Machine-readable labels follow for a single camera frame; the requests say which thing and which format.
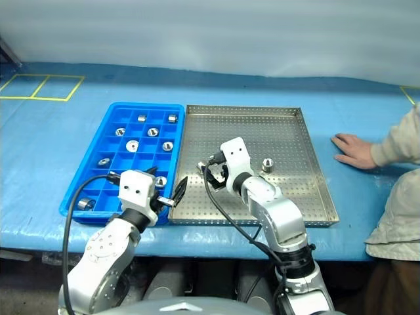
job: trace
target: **metal perforated tray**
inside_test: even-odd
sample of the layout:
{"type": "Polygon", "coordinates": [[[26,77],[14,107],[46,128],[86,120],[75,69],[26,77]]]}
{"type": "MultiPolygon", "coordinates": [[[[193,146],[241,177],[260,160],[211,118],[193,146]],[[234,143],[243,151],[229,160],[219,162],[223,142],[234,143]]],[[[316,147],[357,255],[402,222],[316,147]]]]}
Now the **metal perforated tray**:
{"type": "MultiPolygon", "coordinates": [[[[177,172],[178,179],[188,176],[188,187],[169,214],[172,223],[227,223],[207,197],[196,165],[236,137],[245,141],[256,174],[277,184],[296,203],[307,226],[329,226],[339,221],[300,108],[189,105],[177,172]],[[262,172],[264,158],[274,160],[272,173],[262,172]]],[[[219,180],[220,171],[212,169],[219,180]]],[[[257,223],[240,198],[233,198],[226,190],[215,197],[239,224],[257,223]]]]}

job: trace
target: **white curtain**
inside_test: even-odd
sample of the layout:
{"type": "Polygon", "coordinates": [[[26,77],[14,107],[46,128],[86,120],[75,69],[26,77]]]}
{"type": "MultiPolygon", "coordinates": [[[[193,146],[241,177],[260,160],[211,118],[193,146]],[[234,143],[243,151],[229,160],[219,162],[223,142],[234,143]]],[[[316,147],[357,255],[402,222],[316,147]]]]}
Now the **white curtain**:
{"type": "Polygon", "coordinates": [[[420,86],[419,0],[2,0],[26,62],[420,86]]]}

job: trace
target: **jacket sleeve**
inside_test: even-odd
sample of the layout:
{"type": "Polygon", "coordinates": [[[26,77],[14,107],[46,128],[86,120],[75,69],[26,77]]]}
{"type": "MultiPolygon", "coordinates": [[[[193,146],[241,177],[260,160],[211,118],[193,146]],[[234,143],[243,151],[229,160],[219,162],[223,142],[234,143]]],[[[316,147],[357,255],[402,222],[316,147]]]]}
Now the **jacket sleeve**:
{"type": "Polygon", "coordinates": [[[393,126],[381,144],[371,147],[373,161],[378,166],[393,162],[420,164],[420,104],[406,114],[399,126],[393,126]]]}

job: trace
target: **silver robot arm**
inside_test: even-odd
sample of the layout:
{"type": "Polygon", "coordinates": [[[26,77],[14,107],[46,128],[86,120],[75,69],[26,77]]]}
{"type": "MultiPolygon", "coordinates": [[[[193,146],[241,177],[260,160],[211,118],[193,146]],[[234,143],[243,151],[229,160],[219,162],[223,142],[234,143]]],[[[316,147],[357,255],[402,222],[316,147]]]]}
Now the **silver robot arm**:
{"type": "MultiPolygon", "coordinates": [[[[80,262],[68,274],[70,301],[76,314],[93,314],[112,307],[117,282],[135,255],[140,233],[155,225],[158,216],[150,207],[155,178],[140,171],[121,174],[118,198],[123,213],[87,242],[80,262]]],[[[63,287],[58,313],[67,314],[63,287]]]]}
{"type": "MultiPolygon", "coordinates": [[[[242,138],[223,143],[220,150],[228,169],[226,189],[248,206],[262,225],[269,247],[285,263],[285,294],[280,295],[279,307],[296,315],[333,310],[299,208],[278,186],[254,175],[242,138]]],[[[281,281],[278,269],[276,275],[281,281]]]]}

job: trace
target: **blue tablecloth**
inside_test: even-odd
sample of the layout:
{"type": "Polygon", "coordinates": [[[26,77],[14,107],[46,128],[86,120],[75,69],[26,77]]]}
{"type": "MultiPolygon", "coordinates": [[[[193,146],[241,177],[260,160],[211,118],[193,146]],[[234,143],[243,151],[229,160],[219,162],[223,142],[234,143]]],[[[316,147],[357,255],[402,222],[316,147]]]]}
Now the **blue tablecloth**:
{"type": "MultiPolygon", "coordinates": [[[[379,220],[396,179],[395,165],[363,172],[333,159],[330,137],[338,132],[380,141],[410,110],[398,86],[345,78],[274,79],[124,66],[33,63],[28,74],[84,75],[67,102],[1,100],[0,246],[60,251],[64,217],[58,206],[108,106],[117,101],[223,106],[301,107],[340,223],[309,228],[316,259],[368,259],[364,240],[379,220]]],[[[13,72],[2,66],[4,84],[13,72]]],[[[16,80],[8,93],[31,93],[16,80]]],[[[69,82],[55,78],[43,96],[67,95],[69,82]]],[[[72,224],[70,251],[83,252],[97,229],[72,224]]],[[[252,233],[255,227],[245,228],[252,233]]],[[[259,238],[264,241],[263,233],[259,238]]],[[[138,255],[264,258],[229,226],[160,226],[147,229],[138,255]]]]}

